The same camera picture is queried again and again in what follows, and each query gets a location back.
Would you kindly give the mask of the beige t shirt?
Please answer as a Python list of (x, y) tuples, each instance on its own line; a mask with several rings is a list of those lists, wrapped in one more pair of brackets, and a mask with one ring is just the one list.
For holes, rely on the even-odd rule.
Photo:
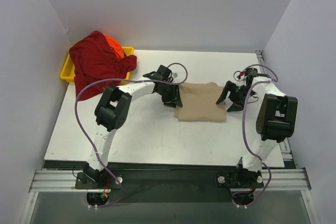
[(174, 116), (180, 122), (224, 122), (225, 102), (216, 104), (223, 87), (214, 82), (184, 83), (179, 86), (182, 107), (177, 106)]

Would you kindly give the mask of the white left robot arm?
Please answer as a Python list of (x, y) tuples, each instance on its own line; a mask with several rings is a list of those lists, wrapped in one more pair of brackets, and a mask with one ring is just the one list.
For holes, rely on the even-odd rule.
[(135, 83), (122, 86), (109, 85), (102, 94), (95, 109), (97, 131), (88, 166), (93, 169), (87, 181), (94, 188), (106, 183), (102, 170), (107, 167), (112, 140), (126, 122), (132, 101), (148, 94), (157, 93), (164, 105), (182, 107), (179, 86), (172, 84), (173, 73), (168, 67), (160, 65), (157, 71), (144, 74)]

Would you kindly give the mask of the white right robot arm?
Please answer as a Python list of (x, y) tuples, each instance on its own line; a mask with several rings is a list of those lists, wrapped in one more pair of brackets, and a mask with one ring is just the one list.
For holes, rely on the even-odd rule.
[[(273, 78), (266, 73), (259, 73), (258, 65), (251, 65), (239, 72), (237, 79), (244, 79), (244, 84), (237, 85), (227, 81), (221, 95), (216, 101), (219, 105), (229, 99), (232, 105), (227, 112), (242, 111), (242, 132), (247, 154), (241, 159), (242, 168), (233, 172), (233, 182), (245, 186), (251, 181), (251, 173), (261, 171), (265, 160), (272, 150), (293, 135), (296, 124), (298, 99), (280, 91)], [(248, 100), (254, 94), (262, 98), (262, 103), (256, 118), (256, 132), (259, 137), (250, 147), (247, 143), (245, 120)]]

